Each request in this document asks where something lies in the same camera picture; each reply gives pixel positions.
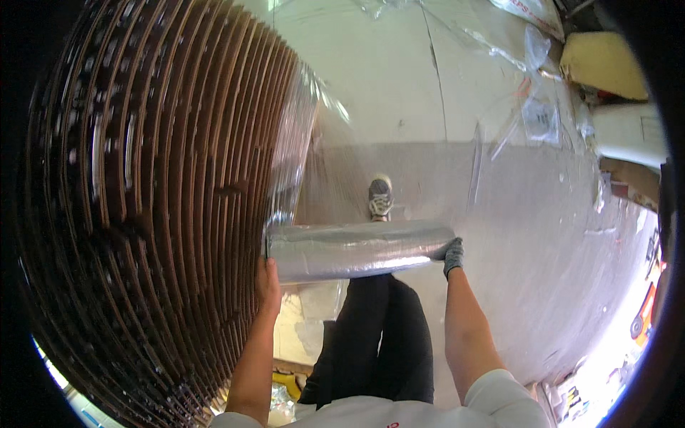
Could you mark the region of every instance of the gray floor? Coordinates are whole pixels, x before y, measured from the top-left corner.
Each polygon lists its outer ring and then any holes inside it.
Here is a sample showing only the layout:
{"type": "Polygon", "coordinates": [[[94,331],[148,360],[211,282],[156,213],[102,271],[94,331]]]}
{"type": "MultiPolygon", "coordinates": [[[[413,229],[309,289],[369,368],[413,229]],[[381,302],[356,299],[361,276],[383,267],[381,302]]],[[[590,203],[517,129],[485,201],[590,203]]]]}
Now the gray floor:
{"type": "MultiPolygon", "coordinates": [[[[392,221],[440,220],[464,238],[465,270],[513,375],[523,384],[553,380],[596,346],[628,288],[644,279],[656,216],[636,234],[636,205],[606,197],[596,213],[592,156],[551,147],[506,147],[494,162],[484,155],[469,206],[473,158],[474,144],[461,142],[315,149],[297,222],[366,221],[368,183],[386,173],[392,221]]],[[[397,276],[418,292],[428,319],[436,404],[455,405],[443,354],[442,265],[397,276]]]]}

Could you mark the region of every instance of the concrete floor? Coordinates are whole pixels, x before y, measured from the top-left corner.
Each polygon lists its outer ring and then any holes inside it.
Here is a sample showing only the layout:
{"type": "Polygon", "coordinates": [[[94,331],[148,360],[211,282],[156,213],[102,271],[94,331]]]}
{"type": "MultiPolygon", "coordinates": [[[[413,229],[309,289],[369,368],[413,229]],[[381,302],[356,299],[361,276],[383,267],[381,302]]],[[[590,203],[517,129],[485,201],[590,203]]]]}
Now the concrete floor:
{"type": "MultiPolygon", "coordinates": [[[[394,221],[439,220],[464,238],[466,272],[514,376],[524,384],[554,379],[591,351],[631,284],[646,274],[656,216],[636,234],[635,205],[607,198],[602,212],[594,211],[596,159],[575,131],[569,91],[559,81],[545,84],[558,98],[560,144],[531,147],[519,131],[491,162],[490,142],[524,74],[463,30],[522,59],[525,22],[482,0],[424,4],[372,21],[352,0],[247,1],[351,117],[349,126],[320,124],[323,139],[310,152],[297,221],[365,221],[366,187],[374,173],[386,173],[394,221]],[[476,123],[485,155],[469,205],[476,123]]],[[[443,355],[442,265],[397,276],[416,289],[427,314],[435,402],[455,405],[443,355]]],[[[334,288],[326,290],[314,306],[332,301],[334,288]]],[[[296,294],[287,299],[275,354],[313,362],[318,324],[302,313],[313,306],[296,294]]]]}

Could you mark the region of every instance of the white shirt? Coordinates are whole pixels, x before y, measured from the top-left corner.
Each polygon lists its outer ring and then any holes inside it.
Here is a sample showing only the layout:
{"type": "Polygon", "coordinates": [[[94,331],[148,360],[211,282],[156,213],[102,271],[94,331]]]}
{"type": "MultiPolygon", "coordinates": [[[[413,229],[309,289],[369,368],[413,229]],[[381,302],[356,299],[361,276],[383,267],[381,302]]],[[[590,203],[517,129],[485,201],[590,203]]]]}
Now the white shirt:
{"type": "MultiPolygon", "coordinates": [[[[211,428],[261,428],[239,413],[223,413],[211,428]]],[[[504,369],[487,372],[469,388],[462,407],[440,410],[422,401],[391,401],[374,396],[335,400],[289,428],[548,428],[542,407],[504,369]]]]}

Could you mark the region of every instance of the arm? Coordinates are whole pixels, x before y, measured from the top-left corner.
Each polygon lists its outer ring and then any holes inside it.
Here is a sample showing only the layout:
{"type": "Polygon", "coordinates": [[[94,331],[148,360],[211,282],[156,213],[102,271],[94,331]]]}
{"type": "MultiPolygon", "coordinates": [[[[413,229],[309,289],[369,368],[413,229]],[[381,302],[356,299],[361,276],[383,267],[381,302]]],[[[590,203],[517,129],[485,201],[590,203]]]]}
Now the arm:
{"type": "Polygon", "coordinates": [[[505,368],[495,350],[488,320],[462,269],[463,255],[462,240],[457,238],[450,244],[445,258],[445,356],[462,402],[479,377],[496,368],[505,368]]]}
{"type": "Polygon", "coordinates": [[[258,260],[255,286],[260,309],[233,371],[226,412],[250,416],[265,427],[271,405],[273,328],[281,310],[281,288],[273,258],[267,263],[263,258],[258,260]]]}

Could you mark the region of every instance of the person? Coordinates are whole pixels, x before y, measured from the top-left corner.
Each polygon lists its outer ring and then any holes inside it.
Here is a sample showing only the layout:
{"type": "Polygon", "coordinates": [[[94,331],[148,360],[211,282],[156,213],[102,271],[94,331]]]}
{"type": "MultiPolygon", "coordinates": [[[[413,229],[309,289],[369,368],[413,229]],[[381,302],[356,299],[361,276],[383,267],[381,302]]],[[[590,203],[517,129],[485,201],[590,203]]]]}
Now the person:
{"type": "MultiPolygon", "coordinates": [[[[387,221],[392,184],[369,187],[373,221],[387,221]]],[[[296,404],[293,428],[548,427],[547,416],[506,370],[463,269],[461,238],[445,256],[445,356],[463,406],[433,403],[433,355],[418,295],[392,275],[351,279],[336,321],[296,404]]],[[[235,368],[226,411],[212,428],[265,427],[271,403],[273,329],[281,291],[275,260],[260,259],[260,309],[235,368]]]]}

